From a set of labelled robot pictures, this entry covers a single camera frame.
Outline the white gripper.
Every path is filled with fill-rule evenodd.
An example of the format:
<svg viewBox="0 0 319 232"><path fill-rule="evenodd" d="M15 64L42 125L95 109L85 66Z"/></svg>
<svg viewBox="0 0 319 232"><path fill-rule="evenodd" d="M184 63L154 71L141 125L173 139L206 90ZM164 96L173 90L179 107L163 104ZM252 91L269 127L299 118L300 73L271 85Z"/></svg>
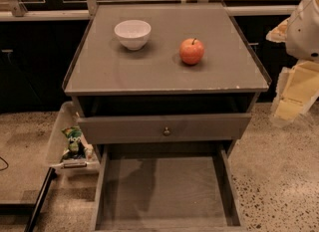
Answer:
<svg viewBox="0 0 319 232"><path fill-rule="evenodd" d="M289 19L266 35L266 40L285 43L286 52L299 59L279 74L272 114L295 120L305 115L319 97L319 0L301 0Z"/></svg>

